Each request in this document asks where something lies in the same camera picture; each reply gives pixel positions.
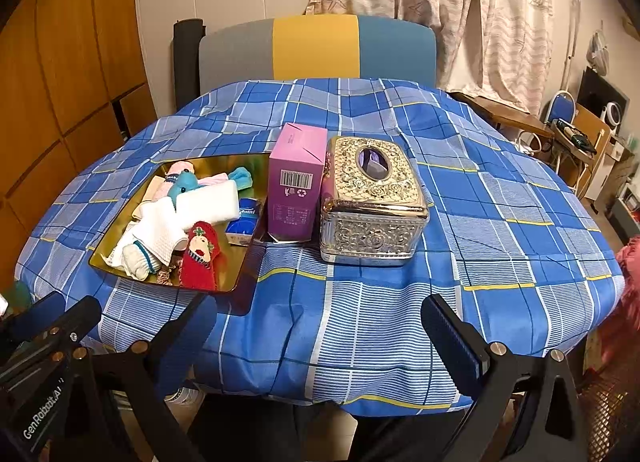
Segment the red cloth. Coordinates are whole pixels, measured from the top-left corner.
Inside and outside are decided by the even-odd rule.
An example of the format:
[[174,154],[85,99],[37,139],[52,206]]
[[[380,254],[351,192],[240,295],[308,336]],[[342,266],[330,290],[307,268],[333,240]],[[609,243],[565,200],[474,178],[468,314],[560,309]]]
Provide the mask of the red cloth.
[[196,222],[189,231],[189,245],[184,251],[180,286],[215,291],[214,259],[220,254],[218,235],[206,222]]
[[640,235],[616,254],[625,277],[625,289],[617,307],[598,328],[602,362],[609,363],[640,331]]

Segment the ornate metal box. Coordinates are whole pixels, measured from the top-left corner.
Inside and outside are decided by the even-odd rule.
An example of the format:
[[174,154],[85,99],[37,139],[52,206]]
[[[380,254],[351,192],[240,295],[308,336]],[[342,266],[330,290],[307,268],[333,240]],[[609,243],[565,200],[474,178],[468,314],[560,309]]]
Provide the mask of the ornate metal box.
[[321,193],[325,261],[401,265],[414,255],[429,211],[414,169],[397,144],[332,138]]

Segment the pink box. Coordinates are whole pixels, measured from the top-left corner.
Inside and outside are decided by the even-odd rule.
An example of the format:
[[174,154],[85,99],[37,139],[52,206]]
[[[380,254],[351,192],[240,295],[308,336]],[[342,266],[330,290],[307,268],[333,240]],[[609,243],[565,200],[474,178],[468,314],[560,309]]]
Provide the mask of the pink box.
[[269,158],[268,231],[276,240],[311,239],[324,172],[327,130],[287,122]]

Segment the blue packet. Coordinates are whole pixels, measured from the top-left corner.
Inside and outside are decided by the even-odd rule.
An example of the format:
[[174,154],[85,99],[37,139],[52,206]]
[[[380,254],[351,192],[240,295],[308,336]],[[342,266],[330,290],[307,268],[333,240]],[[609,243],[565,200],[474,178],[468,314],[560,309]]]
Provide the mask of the blue packet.
[[260,202],[253,198],[241,198],[240,218],[226,226],[226,239],[233,246],[247,247],[251,242],[260,213]]

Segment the pink towel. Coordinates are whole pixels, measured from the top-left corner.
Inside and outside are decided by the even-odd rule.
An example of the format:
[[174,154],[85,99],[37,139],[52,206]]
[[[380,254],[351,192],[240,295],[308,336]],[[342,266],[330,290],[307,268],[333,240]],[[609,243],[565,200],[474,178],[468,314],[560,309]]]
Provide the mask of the pink towel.
[[219,173],[213,177],[199,178],[198,184],[201,186],[215,186],[216,184],[222,184],[227,180],[229,180],[229,177],[226,173]]
[[171,186],[174,185],[175,179],[178,178],[183,171],[190,171],[193,173],[193,164],[186,160],[180,160],[178,162],[174,162],[169,168],[169,173],[166,174],[166,178],[164,182],[158,187],[158,190],[154,193],[152,201],[160,200],[162,197],[166,197],[171,189]]
[[617,307],[598,328],[602,342],[602,361],[608,363],[629,342],[638,341],[640,331],[640,235],[634,236],[616,254],[625,289]]

